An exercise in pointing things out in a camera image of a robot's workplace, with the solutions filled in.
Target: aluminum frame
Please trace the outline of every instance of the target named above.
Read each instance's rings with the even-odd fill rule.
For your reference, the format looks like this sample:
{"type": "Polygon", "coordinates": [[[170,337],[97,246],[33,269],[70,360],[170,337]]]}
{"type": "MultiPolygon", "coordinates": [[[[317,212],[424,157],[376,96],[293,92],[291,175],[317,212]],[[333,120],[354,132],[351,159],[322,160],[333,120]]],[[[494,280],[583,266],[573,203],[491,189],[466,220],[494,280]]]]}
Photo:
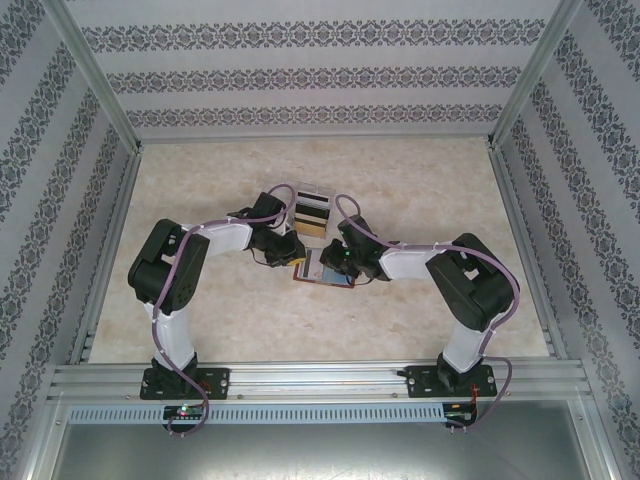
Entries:
{"type": "Polygon", "coordinates": [[[567,27],[582,3],[582,0],[560,0],[558,7],[547,24],[547,28],[542,33],[542,37],[527,62],[527,66],[522,71],[522,75],[520,75],[513,92],[498,117],[496,127],[491,134],[494,146],[504,143],[505,138],[510,135],[511,128],[516,122],[520,110],[529,99],[529,94],[538,82],[540,75],[542,75],[547,63],[553,56],[553,51],[560,43],[567,27]]]}
{"type": "Polygon", "coordinates": [[[504,204],[505,211],[507,212],[509,225],[511,225],[513,238],[516,242],[516,247],[518,249],[518,254],[520,255],[520,261],[522,262],[527,283],[529,284],[531,297],[536,308],[536,313],[538,314],[538,319],[540,320],[543,328],[546,327],[549,333],[556,357],[560,359],[567,359],[569,356],[567,355],[564,342],[562,341],[558,322],[553,314],[553,309],[551,308],[551,303],[549,302],[549,297],[546,293],[540,269],[535,264],[536,256],[533,252],[533,246],[529,240],[529,235],[527,234],[524,217],[518,208],[516,193],[513,185],[511,184],[511,180],[509,179],[509,175],[507,174],[507,168],[504,158],[502,157],[502,152],[499,148],[491,145],[488,140],[486,144],[489,160],[493,167],[493,173],[496,177],[498,190],[502,197],[502,203],[504,204]]]}
{"type": "MultiPolygon", "coordinates": [[[[514,372],[505,402],[562,400],[569,405],[574,428],[592,479],[618,479],[591,387],[580,360],[551,357],[513,359],[514,372]]],[[[231,369],[229,398],[212,405],[300,405],[385,403],[410,406],[467,401],[468,398],[412,399],[406,380],[396,372],[407,365],[435,365],[433,360],[397,362],[231,363],[203,364],[231,369]]],[[[501,388],[506,365],[489,362],[501,388]]],[[[50,479],[69,414],[76,405],[176,405],[143,401],[138,393],[148,365],[68,365],[53,374],[43,418],[27,459],[24,480],[50,479]]],[[[487,403],[492,399],[482,399],[487,403]]]]}
{"type": "Polygon", "coordinates": [[[129,211],[129,204],[131,203],[131,197],[138,178],[138,170],[140,169],[140,162],[142,161],[143,154],[143,147],[136,147],[131,153],[131,160],[127,166],[124,184],[116,201],[115,215],[107,233],[107,239],[105,241],[106,248],[99,260],[96,282],[91,289],[89,300],[87,302],[89,308],[80,323],[77,341],[75,345],[73,345],[69,363],[77,364],[83,360],[87,336],[89,335],[89,332],[95,331],[97,328],[100,313],[102,312],[102,306],[104,305],[104,300],[107,296],[109,278],[111,277],[113,264],[116,260],[116,253],[118,252],[118,246],[120,245],[120,237],[124,230],[124,222],[127,218],[127,212],[129,211]]]}
{"type": "Polygon", "coordinates": [[[71,15],[67,2],[65,0],[43,0],[42,6],[73,55],[82,74],[100,102],[100,106],[107,113],[120,139],[125,144],[127,152],[133,152],[139,146],[140,139],[136,135],[124,108],[120,105],[109,80],[107,80],[98,60],[96,60],[91,51],[91,47],[89,47],[80,27],[78,27],[73,15],[71,15]]]}

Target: black joint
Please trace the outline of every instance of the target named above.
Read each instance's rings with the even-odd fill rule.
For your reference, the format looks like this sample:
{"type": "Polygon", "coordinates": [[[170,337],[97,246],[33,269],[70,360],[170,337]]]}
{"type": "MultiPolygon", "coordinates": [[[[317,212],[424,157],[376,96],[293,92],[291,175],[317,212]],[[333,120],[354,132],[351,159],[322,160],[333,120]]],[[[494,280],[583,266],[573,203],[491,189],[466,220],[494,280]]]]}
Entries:
{"type": "MultiPolygon", "coordinates": [[[[184,398],[189,396],[193,386],[177,372],[161,365],[155,358],[151,360],[152,374],[147,379],[153,388],[160,390],[167,398],[184,398]]],[[[191,380],[197,380],[198,355],[194,354],[191,361],[182,369],[182,373],[191,380]]]]}
{"type": "MultiPolygon", "coordinates": [[[[369,225],[360,215],[352,215],[350,219],[359,227],[372,233],[369,225]]],[[[334,239],[323,250],[320,263],[354,280],[360,273],[364,273],[370,279],[389,281],[380,266],[380,257],[387,247],[354,228],[347,220],[338,224],[338,231],[344,239],[346,248],[340,240],[334,239]]]]}
{"type": "Polygon", "coordinates": [[[444,359],[443,355],[438,355],[436,365],[438,367],[438,379],[447,388],[450,393],[453,393],[461,387],[466,387],[470,379],[474,378],[478,368],[482,365],[482,358],[469,370],[464,373],[458,372],[444,359]]]}
{"type": "MultiPolygon", "coordinates": [[[[175,256],[185,234],[182,227],[171,220],[156,223],[127,277],[138,300],[155,304],[160,298],[172,266],[167,259],[175,256]]],[[[160,306],[162,313],[169,315],[189,303],[195,294],[208,248],[209,239],[197,234],[189,237],[171,287],[160,306]]]]}
{"type": "MultiPolygon", "coordinates": [[[[273,195],[270,195],[266,192],[261,192],[253,207],[245,207],[238,212],[229,213],[228,215],[230,217],[236,218],[266,218],[277,215],[282,210],[284,210],[285,207],[286,205],[279,198],[274,197],[273,195]]],[[[273,220],[267,222],[255,222],[251,223],[250,225],[254,230],[257,230],[259,228],[266,228],[269,225],[273,225],[274,222],[279,220],[280,219],[278,218],[274,218],[273,220]]]]}
{"type": "Polygon", "coordinates": [[[270,267],[282,267],[306,256],[306,249],[295,230],[289,230],[282,236],[269,229],[254,230],[249,248],[264,252],[270,267]]]}
{"type": "MultiPolygon", "coordinates": [[[[461,235],[453,245],[470,248],[496,259],[471,233],[461,235]]],[[[433,257],[426,265],[451,313],[471,330],[484,332],[491,320],[506,311],[513,302],[514,292],[507,277],[487,261],[471,254],[447,250],[433,257]],[[475,273],[475,276],[469,278],[466,275],[469,272],[475,273]]]]}

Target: perforated metal strip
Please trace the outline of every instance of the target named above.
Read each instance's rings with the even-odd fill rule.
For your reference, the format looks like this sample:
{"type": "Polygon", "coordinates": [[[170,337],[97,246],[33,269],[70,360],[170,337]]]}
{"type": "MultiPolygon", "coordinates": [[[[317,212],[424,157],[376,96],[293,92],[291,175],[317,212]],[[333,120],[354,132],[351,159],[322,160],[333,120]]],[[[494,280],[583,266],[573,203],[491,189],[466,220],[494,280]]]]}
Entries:
{"type": "MultiPolygon", "coordinates": [[[[74,425],[151,425],[162,423],[163,405],[74,406],[74,425]]],[[[441,403],[367,405],[213,405],[208,424],[320,424],[442,422],[441,403]]],[[[178,420],[179,423],[197,423],[178,420]]]]}

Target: black mounting bracket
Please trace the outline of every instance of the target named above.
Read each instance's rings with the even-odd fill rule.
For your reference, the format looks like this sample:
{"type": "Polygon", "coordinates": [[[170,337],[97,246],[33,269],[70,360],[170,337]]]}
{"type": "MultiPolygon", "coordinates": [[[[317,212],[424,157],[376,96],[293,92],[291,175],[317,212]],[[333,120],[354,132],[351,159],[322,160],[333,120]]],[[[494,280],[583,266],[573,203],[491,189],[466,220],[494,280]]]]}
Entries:
{"type": "MultiPolygon", "coordinates": [[[[142,400],[198,400],[198,391],[176,372],[160,365],[154,358],[152,367],[142,376],[140,398],[142,400]]],[[[197,356],[187,365],[183,373],[200,385],[209,400],[226,400],[229,392],[231,370],[228,368],[198,367],[197,356]]]]}
{"type": "Polygon", "coordinates": [[[498,394],[493,369],[489,365],[478,365],[464,383],[449,388],[438,377],[437,365],[411,365],[398,376],[407,379],[409,398],[471,397],[475,385],[478,397],[495,397],[498,394]]]}

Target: enclosure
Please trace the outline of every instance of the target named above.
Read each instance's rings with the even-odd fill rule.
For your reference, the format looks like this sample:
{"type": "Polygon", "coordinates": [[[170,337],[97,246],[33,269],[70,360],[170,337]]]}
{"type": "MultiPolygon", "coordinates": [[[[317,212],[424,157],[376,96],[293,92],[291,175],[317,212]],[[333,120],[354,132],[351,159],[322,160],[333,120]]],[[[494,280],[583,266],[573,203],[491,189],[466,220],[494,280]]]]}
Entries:
{"type": "Polygon", "coordinates": [[[639,9],[3,0],[0,478],[640,478],[639,9]],[[353,196],[384,240],[472,232],[513,273],[487,348],[513,378],[485,361],[506,394],[477,429],[442,426],[467,395],[397,375],[454,329],[433,282],[332,288],[245,251],[189,304],[225,399],[169,438],[129,268],[158,220],[282,181],[353,196]]]}

